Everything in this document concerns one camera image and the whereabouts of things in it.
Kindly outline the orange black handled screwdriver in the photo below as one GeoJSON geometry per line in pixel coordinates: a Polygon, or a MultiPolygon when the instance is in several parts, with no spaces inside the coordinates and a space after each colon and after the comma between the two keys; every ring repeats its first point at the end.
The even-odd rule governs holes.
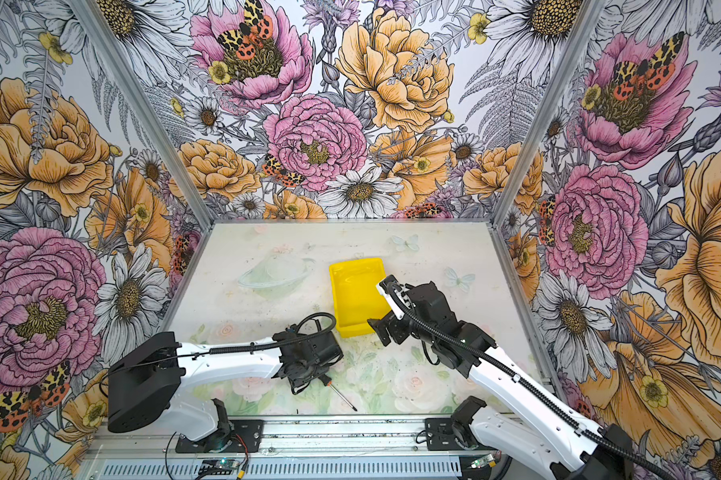
{"type": "Polygon", "coordinates": [[[320,382],[322,382],[322,384],[324,384],[324,386],[330,388],[342,400],[342,402],[344,402],[344,404],[346,404],[350,408],[350,410],[352,410],[353,412],[358,412],[358,408],[356,408],[356,406],[354,406],[354,404],[352,404],[352,402],[344,394],[342,394],[340,390],[338,390],[330,376],[322,374],[320,375],[320,377],[318,377],[318,379],[320,380],[320,382]]]}

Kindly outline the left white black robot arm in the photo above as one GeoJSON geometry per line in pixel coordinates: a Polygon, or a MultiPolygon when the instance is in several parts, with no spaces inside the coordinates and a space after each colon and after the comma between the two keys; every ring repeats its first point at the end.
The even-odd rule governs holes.
{"type": "Polygon", "coordinates": [[[180,342],[160,332],[108,370],[108,432],[146,427],[180,434],[193,450],[210,453],[236,441],[224,402],[201,400],[194,389],[234,379],[283,379],[292,394],[344,357],[332,330],[304,333],[298,324],[264,339],[218,346],[180,342]]]}

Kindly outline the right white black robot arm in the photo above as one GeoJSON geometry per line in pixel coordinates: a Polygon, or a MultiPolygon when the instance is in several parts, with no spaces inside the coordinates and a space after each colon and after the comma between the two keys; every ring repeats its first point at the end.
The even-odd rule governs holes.
{"type": "Polygon", "coordinates": [[[480,327],[458,319],[434,283],[401,284],[390,275],[377,290],[390,310],[368,323],[383,345],[422,341],[438,364],[517,415],[508,420],[485,401],[468,397],[451,416],[462,445],[493,447],[544,479],[633,478],[637,462],[620,428],[602,428],[550,393],[480,327]]]}

